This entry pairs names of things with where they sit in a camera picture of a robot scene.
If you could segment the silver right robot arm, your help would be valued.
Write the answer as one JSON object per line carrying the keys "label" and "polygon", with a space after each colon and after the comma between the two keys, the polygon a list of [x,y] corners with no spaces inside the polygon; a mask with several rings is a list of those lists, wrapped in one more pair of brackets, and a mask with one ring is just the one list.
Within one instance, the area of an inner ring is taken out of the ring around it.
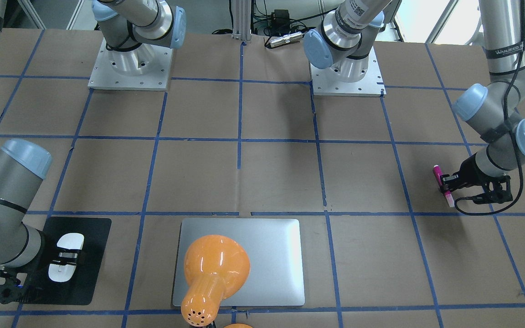
{"label": "silver right robot arm", "polygon": [[[0,0],[0,34],[6,1]],[[174,49],[181,48],[187,15],[165,0],[95,0],[94,18],[104,46],[90,75],[94,89],[166,89]],[[0,265],[36,261],[41,232],[23,224],[52,163],[50,152],[27,140],[9,139],[0,148]]]}

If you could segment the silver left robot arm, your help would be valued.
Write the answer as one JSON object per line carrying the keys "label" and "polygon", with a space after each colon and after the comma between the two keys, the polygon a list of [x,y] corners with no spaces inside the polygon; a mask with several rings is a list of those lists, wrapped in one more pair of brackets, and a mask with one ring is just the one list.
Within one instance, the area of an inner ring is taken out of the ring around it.
{"label": "silver left robot arm", "polygon": [[[331,10],[319,27],[304,36],[310,64],[327,69],[344,59],[359,58],[367,29],[380,21],[387,0],[346,0]],[[447,193],[473,185],[508,183],[508,172],[525,164],[525,118],[516,107],[525,100],[525,13],[521,0],[481,0],[485,56],[490,83],[469,87],[452,111],[487,143],[454,174],[435,177]]]}

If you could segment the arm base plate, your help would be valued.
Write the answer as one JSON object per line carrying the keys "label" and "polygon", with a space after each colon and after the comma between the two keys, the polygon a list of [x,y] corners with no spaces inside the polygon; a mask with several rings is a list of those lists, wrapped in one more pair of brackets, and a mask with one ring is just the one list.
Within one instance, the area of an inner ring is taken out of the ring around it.
{"label": "arm base plate", "polygon": [[387,94],[374,48],[360,60],[344,58],[327,69],[309,64],[317,96],[380,97]]}
{"label": "arm base plate", "polygon": [[102,41],[88,87],[105,91],[160,91],[168,89],[174,50],[141,44],[129,52],[110,51]]}

